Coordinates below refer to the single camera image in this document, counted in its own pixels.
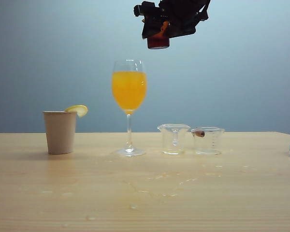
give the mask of small brown object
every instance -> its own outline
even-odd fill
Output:
[[[197,130],[192,132],[193,135],[203,138],[205,136],[205,132],[202,130]]]

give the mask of cup rim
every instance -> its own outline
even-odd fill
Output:
[[[225,131],[223,128],[218,127],[196,127],[191,130],[191,132],[196,131]]]
[[[76,114],[76,111],[43,111],[43,114]]]

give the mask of wooden table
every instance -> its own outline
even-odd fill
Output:
[[[222,154],[160,152],[161,134],[134,133],[146,155],[111,154],[125,133],[77,133],[48,155],[44,133],[0,133],[0,232],[290,232],[290,135],[227,132]]]

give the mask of blue-gray backdrop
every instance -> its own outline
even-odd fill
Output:
[[[290,0],[212,0],[197,33],[163,50],[141,38],[141,2],[0,0],[0,132],[42,132],[43,110],[74,104],[89,108],[78,132],[125,131],[113,63],[141,58],[148,91],[133,131],[290,133]]]

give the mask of measuring cup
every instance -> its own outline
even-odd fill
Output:
[[[183,140],[190,126],[185,124],[162,124],[158,126],[162,132],[162,152],[168,155],[184,153]]]
[[[197,127],[191,130],[194,138],[194,149],[197,154],[220,154],[219,144],[225,130],[217,127]]]

